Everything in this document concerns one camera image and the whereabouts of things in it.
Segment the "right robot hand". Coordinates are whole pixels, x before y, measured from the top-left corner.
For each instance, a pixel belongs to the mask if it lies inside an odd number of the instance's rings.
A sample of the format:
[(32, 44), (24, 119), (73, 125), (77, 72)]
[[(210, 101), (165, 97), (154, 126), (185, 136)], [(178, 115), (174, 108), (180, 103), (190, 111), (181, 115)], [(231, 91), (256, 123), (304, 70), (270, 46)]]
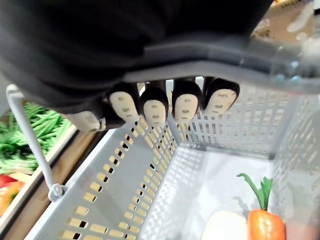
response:
[(0, 70), (24, 96), (98, 131), (140, 114), (122, 83), (145, 47), (190, 32), (250, 35), (269, 0), (3, 0)]

